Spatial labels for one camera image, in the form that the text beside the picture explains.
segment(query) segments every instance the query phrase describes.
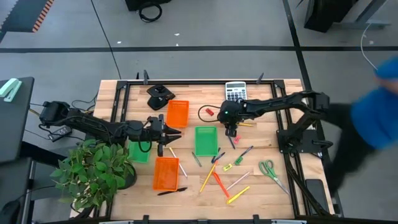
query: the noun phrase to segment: green tray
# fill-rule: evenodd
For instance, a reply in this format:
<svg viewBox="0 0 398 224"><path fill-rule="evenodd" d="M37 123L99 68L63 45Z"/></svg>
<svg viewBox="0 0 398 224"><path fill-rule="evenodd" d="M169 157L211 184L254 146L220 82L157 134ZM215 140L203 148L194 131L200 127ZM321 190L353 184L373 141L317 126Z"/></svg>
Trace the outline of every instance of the green tray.
<svg viewBox="0 0 398 224"><path fill-rule="evenodd" d="M195 127L195 155L217 156L217 127L197 126Z"/></svg>
<svg viewBox="0 0 398 224"><path fill-rule="evenodd" d="M149 147L149 142L141 142L141 148L143 150L147 150ZM132 160L133 162L140 162L140 163L148 163L149 160L149 152L142 152L139 149L138 142L130 142L129 143L129 157L128 159Z"/></svg>

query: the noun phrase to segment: yellow pencil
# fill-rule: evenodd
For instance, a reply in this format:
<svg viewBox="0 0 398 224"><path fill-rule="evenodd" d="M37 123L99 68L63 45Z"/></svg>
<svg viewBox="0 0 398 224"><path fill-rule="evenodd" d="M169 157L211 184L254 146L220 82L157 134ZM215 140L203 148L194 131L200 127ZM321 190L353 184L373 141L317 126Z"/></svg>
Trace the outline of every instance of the yellow pencil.
<svg viewBox="0 0 398 224"><path fill-rule="evenodd" d="M201 188L200 188L199 193L202 192L203 189L205 188L205 186L206 186L206 184L207 184L207 181L208 181L209 178L210 178L210 175L213 173L214 168L216 168L217 162L218 162L218 161L216 161L216 162L214 163L213 167L211 168L209 174L208 174L207 177L206 177L205 182L203 183L203 185L202 185Z"/></svg>
<svg viewBox="0 0 398 224"><path fill-rule="evenodd" d="M253 127L253 124L243 124L243 123L238 123L240 126L248 126L248 127Z"/></svg>
<svg viewBox="0 0 398 224"><path fill-rule="evenodd" d="M237 199L241 194L243 194L245 191L249 190L250 186L247 186L245 189L237 193L234 197L231 197L226 201L226 204L229 205L231 202L233 202L235 199Z"/></svg>

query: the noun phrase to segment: gray floor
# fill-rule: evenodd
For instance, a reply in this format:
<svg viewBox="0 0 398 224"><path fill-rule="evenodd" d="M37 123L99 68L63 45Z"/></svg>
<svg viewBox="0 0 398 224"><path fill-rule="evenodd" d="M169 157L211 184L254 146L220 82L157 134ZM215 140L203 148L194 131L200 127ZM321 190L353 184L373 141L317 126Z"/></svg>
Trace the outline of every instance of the gray floor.
<svg viewBox="0 0 398 224"><path fill-rule="evenodd" d="M0 2L0 20L16 0ZM332 28L327 34L303 28L306 1L289 0L302 46L358 46L362 30ZM346 20L352 21L369 0L360 0ZM99 17L113 47L164 47L203 45L293 46L284 7L280 0L173 0L165 4L164 15L154 23L143 23L128 12L124 0L94 0ZM393 25L370 30L364 45L398 45L398 1L391 0L377 19ZM6 34L0 48L107 47L90 0L56 0L35 33ZM368 52L375 63L397 52ZM324 91L334 102L351 102L376 87L373 71L361 52L304 52L314 90ZM117 52L122 78L135 78L146 69L151 78L301 78L295 52L281 51L203 51L203 52ZM43 101L90 100L100 80L117 79L109 52L0 54L0 79L35 77L33 103ZM30 114L26 129L38 129L39 120ZM324 124L326 138L336 142L339 130ZM46 149L73 146L62 139L51 143L30 133L26 141ZM368 165L350 177L340 190L346 217L398 220L396 209L398 175L393 162L397 150L372 158ZM56 198L36 202L34 219L40 222L65 220L70 209Z"/></svg>

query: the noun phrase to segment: green scissors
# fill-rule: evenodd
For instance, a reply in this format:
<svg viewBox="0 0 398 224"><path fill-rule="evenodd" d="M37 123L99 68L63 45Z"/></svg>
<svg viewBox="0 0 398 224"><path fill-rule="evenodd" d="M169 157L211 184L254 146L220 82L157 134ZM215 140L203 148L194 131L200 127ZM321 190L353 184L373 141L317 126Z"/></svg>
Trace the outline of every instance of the green scissors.
<svg viewBox="0 0 398 224"><path fill-rule="evenodd" d="M260 167L262 174L269 176L272 180L274 180L279 185L279 187L282 188L282 190L284 192L286 192L288 195L290 195L289 191L286 189L285 186L283 186L282 182L275 175L274 162L272 160L268 159L266 161L261 161L259 163L259 167Z"/></svg>

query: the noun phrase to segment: red clip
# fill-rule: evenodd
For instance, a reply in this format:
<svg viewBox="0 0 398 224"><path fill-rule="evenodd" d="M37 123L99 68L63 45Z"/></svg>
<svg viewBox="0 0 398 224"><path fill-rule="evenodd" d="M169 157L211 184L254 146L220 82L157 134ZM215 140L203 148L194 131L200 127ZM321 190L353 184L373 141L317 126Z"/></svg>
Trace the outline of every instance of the red clip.
<svg viewBox="0 0 398 224"><path fill-rule="evenodd" d="M234 143L237 144L239 142L239 139L241 139L241 136L236 136L236 138L234 139Z"/></svg>
<svg viewBox="0 0 398 224"><path fill-rule="evenodd" d="M213 115L214 115L214 113L213 113L209 108L206 109L206 112L207 112L208 114L210 114L210 116L213 116Z"/></svg>

